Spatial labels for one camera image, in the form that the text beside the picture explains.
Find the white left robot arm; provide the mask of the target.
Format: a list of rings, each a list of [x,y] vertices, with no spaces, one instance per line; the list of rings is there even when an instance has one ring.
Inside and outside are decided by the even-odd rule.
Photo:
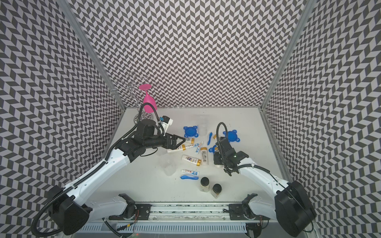
[[[109,216],[122,216],[131,219],[137,216],[136,203],[122,193],[117,198],[91,205],[92,194],[113,174],[142,156],[147,149],[177,149],[186,139],[177,135],[141,136],[134,133],[119,139],[102,160],[88,172],[67,184],[65,187],[53,187],[48,192],[48,214],[58,225],[57,232],[72,235],[87,222]]]

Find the small toothpaste tube front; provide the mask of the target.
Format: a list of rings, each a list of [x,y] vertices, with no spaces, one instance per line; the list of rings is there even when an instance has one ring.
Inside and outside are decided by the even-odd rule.
[[[193,175],[193,176],[199,176],[198,171],[192,171],[192,170],[181,170],[182,173],[187,175]]]

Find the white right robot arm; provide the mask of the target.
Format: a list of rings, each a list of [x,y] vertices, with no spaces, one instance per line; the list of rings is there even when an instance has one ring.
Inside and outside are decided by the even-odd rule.
[[[257,195],[250,198],[248,208],[251,213],[275,219],[292,237],[297,237],[308,225],[313,225],[317,214],[301,183],[288,182],[273,175],[268,169],[259,166],[248,154],[235,151],[224,137],[216,143],[216,148],[228,175],[243,175],[270,196],[271,200],[261,199]]]

